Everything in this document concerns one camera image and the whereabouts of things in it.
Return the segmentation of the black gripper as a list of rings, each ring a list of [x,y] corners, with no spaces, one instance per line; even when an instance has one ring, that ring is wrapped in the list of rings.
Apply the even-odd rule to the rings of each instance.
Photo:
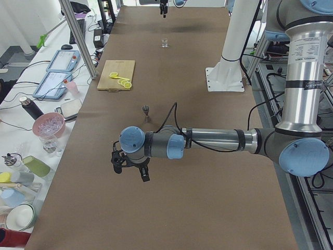
[[[122,149],[117,149],[115,145],[112,147],[111,162],[117,174],[122,173],[122,168],[137,167],[139,168],[142,181],[148,182],[150,181],[148,169],[149,161],[150,158],[144,156],[141,149],[135,153],[126,153]]]
[[[163,18],[167,15],[168,0],[160,0],[160,14]]]

